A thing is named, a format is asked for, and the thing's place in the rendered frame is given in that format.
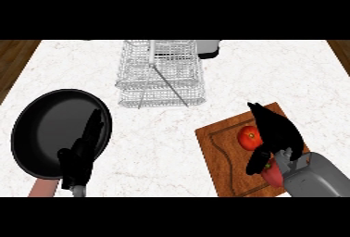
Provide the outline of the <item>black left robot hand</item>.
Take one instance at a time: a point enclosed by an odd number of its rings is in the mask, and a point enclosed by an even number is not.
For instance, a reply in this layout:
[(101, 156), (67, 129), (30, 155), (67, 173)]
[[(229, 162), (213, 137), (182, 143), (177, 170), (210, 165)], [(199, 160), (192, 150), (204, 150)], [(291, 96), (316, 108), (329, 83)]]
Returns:
[(102, 111), (95, 109), (86, 122), (83, 136), (75, 140), (69, 148), (62, 148), (58, 151), (64, 173), (62, 188), (67, 190), (77, 186), (84, 187), (89, 183), (102, 127)]

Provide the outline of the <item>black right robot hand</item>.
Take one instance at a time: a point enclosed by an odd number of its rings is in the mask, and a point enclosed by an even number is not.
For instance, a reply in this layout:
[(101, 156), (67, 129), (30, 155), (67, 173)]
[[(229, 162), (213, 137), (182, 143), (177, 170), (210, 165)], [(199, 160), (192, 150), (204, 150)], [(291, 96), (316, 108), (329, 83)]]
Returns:
[(256, 119), (257, 130), (263, 143), (253, 151), (247, 174), (260, 174), (269, 162), (270, 155), (291, 149), (290, 160), (297, 160), (304, 151), (304, 139), (290, 119), (270, 111), (259, 103), (248, 103)]

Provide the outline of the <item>red tomato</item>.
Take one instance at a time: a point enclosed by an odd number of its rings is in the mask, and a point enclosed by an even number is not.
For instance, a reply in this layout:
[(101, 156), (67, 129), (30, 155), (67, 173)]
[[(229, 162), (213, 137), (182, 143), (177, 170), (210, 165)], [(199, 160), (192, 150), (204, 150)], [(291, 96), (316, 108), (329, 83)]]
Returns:
[(260, 132), (254, 126), (245, 126), (238, 132), (238, 143), (248, 151), (253, 151), (263, 144)]

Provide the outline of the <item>brown wooden cutting board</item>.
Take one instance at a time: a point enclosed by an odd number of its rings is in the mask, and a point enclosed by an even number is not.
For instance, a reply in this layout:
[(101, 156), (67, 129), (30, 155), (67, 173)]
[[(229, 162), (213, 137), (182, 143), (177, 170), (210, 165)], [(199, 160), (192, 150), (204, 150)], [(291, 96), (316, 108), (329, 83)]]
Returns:
[(253, 152), (238, 143), (238, 133), (254, 125), (248, 111), (195, 130), (219, 197), (273, 197), (285, 193), (284, 188), (267, 184), (260, 174), (247, 174)]

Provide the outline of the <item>black frying pan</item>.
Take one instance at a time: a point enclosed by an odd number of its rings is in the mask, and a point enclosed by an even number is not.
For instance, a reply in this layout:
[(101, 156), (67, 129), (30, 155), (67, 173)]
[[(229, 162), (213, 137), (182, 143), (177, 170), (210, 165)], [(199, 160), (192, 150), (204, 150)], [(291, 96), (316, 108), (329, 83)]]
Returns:
[(10, 151), (19, 168), (37, 178), (30, 191), (33, 196), (52, 196), (58, 189), (64, 189), (58, 151), (69, 148), (83, 136), (95, 109), (102, 111), (103, 122), (96, 161), (112, 133), (109, 109), (98, 96), (78, 89), (52, 91), (28, 104), (18, 116), (10, 133)]

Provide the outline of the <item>red bell pepper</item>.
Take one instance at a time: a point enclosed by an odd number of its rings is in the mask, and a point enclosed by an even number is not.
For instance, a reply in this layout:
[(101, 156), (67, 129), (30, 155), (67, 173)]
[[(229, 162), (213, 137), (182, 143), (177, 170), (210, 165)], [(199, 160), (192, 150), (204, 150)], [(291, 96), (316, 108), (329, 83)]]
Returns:
[(284, 176), (273, 158), (263, 168), (261, 177), (272, 187), (281, 188), (284, 186)]

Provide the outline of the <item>grey and black appliance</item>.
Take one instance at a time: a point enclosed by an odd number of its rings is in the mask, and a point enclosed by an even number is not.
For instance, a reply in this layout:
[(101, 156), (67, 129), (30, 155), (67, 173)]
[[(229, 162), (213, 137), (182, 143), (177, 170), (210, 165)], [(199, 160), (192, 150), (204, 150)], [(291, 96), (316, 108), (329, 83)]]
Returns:
[(216, 58), (219, 55), (219, 40), (196, 40), (196, 54), (201, 59)]

